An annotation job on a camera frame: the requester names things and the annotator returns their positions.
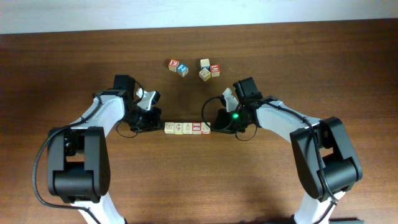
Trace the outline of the red number 1 block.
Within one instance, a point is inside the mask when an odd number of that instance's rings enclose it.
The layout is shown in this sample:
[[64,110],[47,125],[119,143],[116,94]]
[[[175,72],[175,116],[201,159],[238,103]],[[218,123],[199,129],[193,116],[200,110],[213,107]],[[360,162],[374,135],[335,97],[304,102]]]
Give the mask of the red number 1 block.
[[192,123],[192,134],[201,134],[201,122]]

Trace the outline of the blue number 2 block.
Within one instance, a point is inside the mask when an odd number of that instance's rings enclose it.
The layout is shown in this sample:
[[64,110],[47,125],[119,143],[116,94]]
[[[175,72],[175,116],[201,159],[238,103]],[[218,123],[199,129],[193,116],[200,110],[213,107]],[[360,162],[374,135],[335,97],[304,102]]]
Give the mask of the blue number 2 block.
[[184,64],[179,64],[177,67],[177,73],[181,76],[184,77],[187,73],[189,72],[189,69],[186,65]]

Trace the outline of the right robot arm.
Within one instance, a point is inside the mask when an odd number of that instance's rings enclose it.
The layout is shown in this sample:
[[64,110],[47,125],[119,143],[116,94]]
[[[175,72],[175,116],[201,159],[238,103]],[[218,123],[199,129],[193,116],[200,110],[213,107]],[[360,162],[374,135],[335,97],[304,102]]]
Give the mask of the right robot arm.
[[234,83],[217,97],[223,108],[205,126],[223,134],[244,133],[249,125],[276,133],[292,145],[305,191],[290,223],[332,223],[338,201],[363,177],[363,169],[343,122],[304,115],[273,96],[264,97],[253,78]]

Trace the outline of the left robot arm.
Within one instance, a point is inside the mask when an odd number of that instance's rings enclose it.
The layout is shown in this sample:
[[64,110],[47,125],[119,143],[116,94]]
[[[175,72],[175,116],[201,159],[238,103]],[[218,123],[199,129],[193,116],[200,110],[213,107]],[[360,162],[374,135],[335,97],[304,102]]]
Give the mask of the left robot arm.
[[[147,91],[133,77],[116,75],[113,87],[93,95],[92,105],[76,121],[50,130],[38,151],[32,171],[38,201],[51,208],[78,210],[87,223],[125,223],[109,194],[111,169],[106,137],[126,123],[138,135],[162,129],[160,93]],[[37,168],[47,153],[49,193],[61,205],[46,202],[37,188]]]

